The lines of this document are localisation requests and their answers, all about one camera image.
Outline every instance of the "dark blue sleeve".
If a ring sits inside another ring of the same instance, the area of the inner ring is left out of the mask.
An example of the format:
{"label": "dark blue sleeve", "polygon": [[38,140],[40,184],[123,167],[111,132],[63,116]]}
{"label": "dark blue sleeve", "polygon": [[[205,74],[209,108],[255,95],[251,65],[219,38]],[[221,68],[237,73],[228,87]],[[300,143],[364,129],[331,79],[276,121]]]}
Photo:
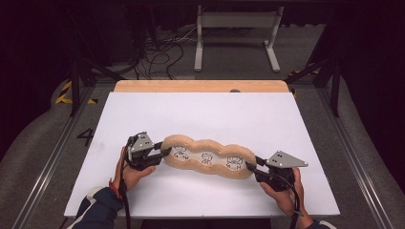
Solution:
{"label": "dark blue sleeve", "polygon": [[110,188],[94,188],[80,204],[71,229],[113,229],[122,201]]}
{"label": "dark blue sleeve", "polygon": [[314,220],[313,224],[307,227],[307,229],[336,229],[336,227],[323,220]]}

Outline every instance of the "hand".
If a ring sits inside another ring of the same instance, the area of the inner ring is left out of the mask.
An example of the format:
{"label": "hand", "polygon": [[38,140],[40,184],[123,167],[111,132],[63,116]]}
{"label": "hand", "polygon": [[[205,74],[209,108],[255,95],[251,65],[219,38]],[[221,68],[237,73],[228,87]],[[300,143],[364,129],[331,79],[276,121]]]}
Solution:
{"label": "hand", "polygon": [[[292,168],[292,172],[294,173],[295,182],[294,187],[295,191],[300,198],[300,209],[302,217],[298,219],[298,228],[307,228],[309,227],[313,221],[312,218],[308,215],[307,211],[305,210],[304,206],[304,187],[301,182],[301,173],[298,168]],[[291,195],[294,196],[292,190],[286,190],[282,192],[274,191],[268,184],[261,182],[260,186],[263,188],[266,194],[270,197],[274,198],[277,202],[278,207],[289,217],[292,217],[294,214],[294,204],[291,199]]]}
{"label": "hand", "polygon": [[[114,178],[113,184],[114,187],[118,190],[119,187],[119,181],[120,181],[120,172],[121,172],[121,161],[124,159],[124,152],[125,152],[125,147],[122,147],[121,150],[121,157],[119,158],[119,161],[117,163],[116,167],[116,176]],[[133,189],[139,182],[139,180],[143,177],[146,177],[150,174],[152,174],[156,170],[155,166],[149,166],[146,169],[142,171],[138,171],[135,169],[132,169],[129,166],[126,166],[123,171],[123,178],[125,180],[125,184],[127,187],[127,192]]]}

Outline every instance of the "drawing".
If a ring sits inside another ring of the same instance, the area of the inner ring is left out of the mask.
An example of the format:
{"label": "drawing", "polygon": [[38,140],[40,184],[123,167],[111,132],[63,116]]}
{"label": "drawing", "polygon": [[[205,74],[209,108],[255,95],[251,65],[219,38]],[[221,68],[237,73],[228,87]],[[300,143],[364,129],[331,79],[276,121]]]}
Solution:
{"label": "drawing", "polygon": [[174,146],[177,151],[173,156],[179,160],[188,160],[189,156],[185,153],[187,149],[183,146]]}
{"label": "drawing", "polygon": [[239,156],[230,156],[227,158],[226,167],[233,170],[239,170],[244,160]]}
{"label": "drawing", "polygon": [[202,164],[207,164],[210,165],[212,160],[212,155],[211,154],[202,154]]}

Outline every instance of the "person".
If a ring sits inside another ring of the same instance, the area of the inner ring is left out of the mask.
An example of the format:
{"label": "person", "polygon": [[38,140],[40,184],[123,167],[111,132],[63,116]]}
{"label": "person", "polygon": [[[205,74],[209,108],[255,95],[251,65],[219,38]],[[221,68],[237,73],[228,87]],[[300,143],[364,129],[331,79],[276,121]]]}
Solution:
{"label": "person", "polygon": [[[112,229],[117,212],[123,208],[122,197],[118,192],[120,181],[120,166],[123,160],[124,148],[117,163],[114,180],[109,182],[109,187],[96,187],[85,197],[77,211],[75,222],[68,229]],[[155,166],[150,166],[143,171],[124,169],[123,177],[127,192],[134,189],[139,181],[152,174]],[[301,216],[297,220],[298,229],[334,229],[335,227],[325,221],[312,220],[304,205],[304,187],[301,183],[301,174],[298,168],[293,168],[295,176],[295,190],[300,198]],[[278,207],[289,217],[294,214],[294,204],[289,191],[275,192],[268,184],[261,182],[260,186],[265,193],[274,198]]]}

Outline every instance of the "white board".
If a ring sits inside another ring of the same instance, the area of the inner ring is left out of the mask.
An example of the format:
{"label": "white board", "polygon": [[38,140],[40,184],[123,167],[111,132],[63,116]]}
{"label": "white board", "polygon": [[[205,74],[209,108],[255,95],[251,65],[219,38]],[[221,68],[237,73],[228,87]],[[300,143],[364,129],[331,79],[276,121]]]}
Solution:
{"label": "white board", "polygon": [[[147,132],[157,143],[169,135],[238,144],[269,158],[281,150],[309,164],[302,168],[307,211],[338,215],[335,199],[290,93],[111,93],[76,180],[65,216],[114,177],[120,149]],[[164,160],[128,193],[133,218],[267,218],[283,216],[254,176],[227,179],[172,168]]]}

